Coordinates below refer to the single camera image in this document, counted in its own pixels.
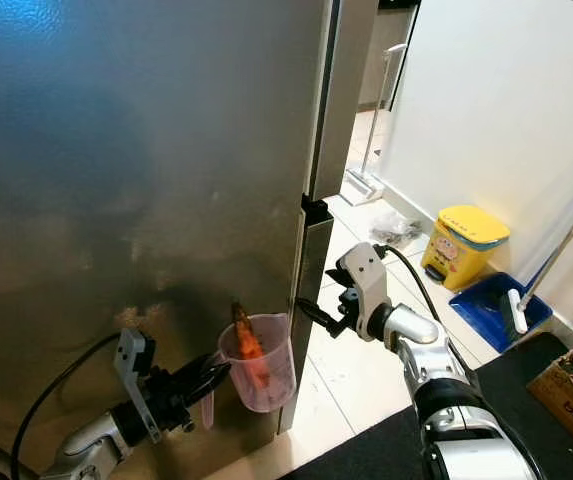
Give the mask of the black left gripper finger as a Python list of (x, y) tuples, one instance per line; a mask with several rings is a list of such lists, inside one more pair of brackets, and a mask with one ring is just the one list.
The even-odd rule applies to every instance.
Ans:
[(216, 401), (216, 392), (225, 383), (225, 378), (205, 378), (196, 381), (191, 392), (191, 408), (210, 408)]
[(187, 388), (217, 389), (228, 376), (231, 366), (223, 361), (194, 360), (184, 367)]

